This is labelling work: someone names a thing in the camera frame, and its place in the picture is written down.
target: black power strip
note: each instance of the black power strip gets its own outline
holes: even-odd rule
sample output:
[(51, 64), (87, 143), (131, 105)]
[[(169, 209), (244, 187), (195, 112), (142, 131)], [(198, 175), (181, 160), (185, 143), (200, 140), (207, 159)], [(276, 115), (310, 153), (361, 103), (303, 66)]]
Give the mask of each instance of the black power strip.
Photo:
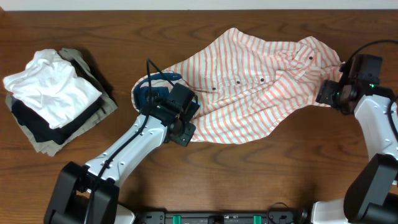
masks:
[(134, 224), (294, 224), (295, 210), (273, 210), (269, 213), (164, 213), (137, 214)]

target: green connector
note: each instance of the green connector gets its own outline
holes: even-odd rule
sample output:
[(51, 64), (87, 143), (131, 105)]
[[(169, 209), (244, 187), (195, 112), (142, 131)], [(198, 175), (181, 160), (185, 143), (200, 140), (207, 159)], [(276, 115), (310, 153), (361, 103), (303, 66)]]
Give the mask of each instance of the green connector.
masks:
[(173, 216), (173, 224), (181, 224), (181, 216), (180, 215)]
[(261, 224), (261, 216), (255, 215), (253, 219), (254, 219), (254, 224)]

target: folded clothes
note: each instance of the folded clothes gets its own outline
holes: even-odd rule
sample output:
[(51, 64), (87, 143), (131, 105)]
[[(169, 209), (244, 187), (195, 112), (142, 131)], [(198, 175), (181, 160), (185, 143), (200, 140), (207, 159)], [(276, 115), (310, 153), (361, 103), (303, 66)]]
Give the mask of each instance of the folded clothes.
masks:
[(51, 129), (46, 120), (27, 107), (21, 100), (16, 100), (12, 104), (11, 112), (20, 125), (26, 126), (31, 131), (36, 142), (53, 140), (58, 145), (61, 145), (100, 108), (99, 100), (95, 101), (73, 121), (62, 128), (55, 129)]
[(101, 92), (77, 77), (70, 62), (55, 50), (35, 53), (23, 72), (3, 79), (6, 90), (49, 123), (64, 127), (100, 97)]
[[(64, 145), (68, 144), (70, 141), (80, 136), (81, 134), (85, 133), (92, 127), (96, 126), (96, 124), (105, 119), (107, 116), (109, 116), (113, 111), (115, 111), (118, 108), (116, 103), (105, 92), (99, 81), (93, 76), (89, 66), (83, 60), (83, 57), (81, 56), (81, 53), (79, 51), (74, 49), (62, 49), (58, 53), (63, 59), (68, 60), (69, 62), (73, 62), (73, 64), (75, 65), (78, 65), (76, 66), (78, 74), (84, 73), (82, 75), (85, 76), (85, 79), (87, 79), (93, 86), (95, 86), (100, 92), (102, 92), (100, 96), (101, 99), (99, 102), (101, 108), (100, 110), (97, 110), (90, 118), (88, 118), (87, 121), (84, 122), (84, 124), (80, 128), (78, 128), (77, 131), (75, 131), (61, 145), (57, 144), (54, 141), (37, 142), (35, 140), (35, 136), (32, 134), (31, 131), (29, 131), (29, 129), (26, 126), (19, 125), (24, 134), (27, 136), (30, 143), (33, 145), (36, 152), (47, 153), (49, 156), (54, 156), (59, 150), (61, 150), (61, 148), (64, 147)], [(12, 109), (13, 103), (15, 102), (13, 102), (11, 94), (8, 93), (6, 96), (6, 104), (10, 110)]]
[[(323, 80), (340, 79), (340, 64), (336, 52), (314, 37), (267, 42), (232, 28), (164, 73), (198, 95), (191, 141), (242, 144), (268, 136), (299, 108), (326, 106), (315, 98)], [(154, 91), (167, 97), (171, 84), (152, 77), (158, 77), (152, 78)], [(146, 78), (132, 88), (137, 110), (147, 99)]]

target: wood grain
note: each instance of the wood grain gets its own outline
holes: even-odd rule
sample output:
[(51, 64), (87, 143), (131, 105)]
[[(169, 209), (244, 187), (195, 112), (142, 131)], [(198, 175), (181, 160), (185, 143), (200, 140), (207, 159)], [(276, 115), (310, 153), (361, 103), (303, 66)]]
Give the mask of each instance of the wood grain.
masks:
[[(135, 121), (133, 84), (145, 59), (160, 68), (185, 60), (225, 30), (264, 40), (314, 36), (341, 60), (363, 44), (398, 39), (398, 11), (101, 11), (0, 14), (0, 76), (24, 69), (36, 50), (74, 48), (113, 86), (119, 109), (55, 157), (37, 154), (5, 104), (0, 107), (0, 223), (42, 223), (60, 169), (103, 152)], [(398, 89), (398, 47), (365, 52), (384, 57), (382, 83)], [(6, 91), (2, 88), (0, 97)], [(344, 197), (367, 164), (353, 116), (308, 106), (268, 137), (243, 145), (164, 144), (128, 178), (119, 201), (133, 210), (265, 210)]]

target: stack of folded clothes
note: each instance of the stack of folded clothes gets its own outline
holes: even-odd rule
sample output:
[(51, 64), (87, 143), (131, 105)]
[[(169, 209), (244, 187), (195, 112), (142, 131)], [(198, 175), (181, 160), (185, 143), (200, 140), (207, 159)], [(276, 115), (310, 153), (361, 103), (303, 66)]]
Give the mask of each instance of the stack of folded clothes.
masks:
[(24, 134), (50, 156), (118, 108), (73, 49), (38, 51), (25, 71), (3, 82), (6, 104)]

